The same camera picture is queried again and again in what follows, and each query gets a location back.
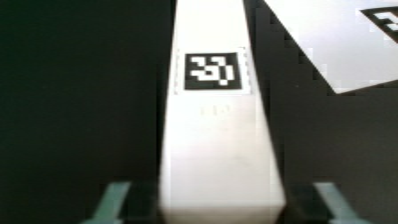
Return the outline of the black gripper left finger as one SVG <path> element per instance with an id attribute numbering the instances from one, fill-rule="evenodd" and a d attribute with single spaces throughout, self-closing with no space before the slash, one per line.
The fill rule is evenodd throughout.
<path id="1" fill-rule="evenodd" d="M 120 218 L 129 191 L 132 188 L 130 182 L 113 182 L 107 186 L 97 211 L 90 219 L 79 224 L 123 224 Z"/>

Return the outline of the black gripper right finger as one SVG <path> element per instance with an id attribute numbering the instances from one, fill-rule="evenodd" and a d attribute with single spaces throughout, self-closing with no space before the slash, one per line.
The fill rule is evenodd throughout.
<path id="1" fill-rule="evenodd" d="M 329 224 L 374 224 L 358 215 L 337 184 L 333 182 L 317 182 L 315 189 L 319 191 L 326 206 L 333 214 Z"/>

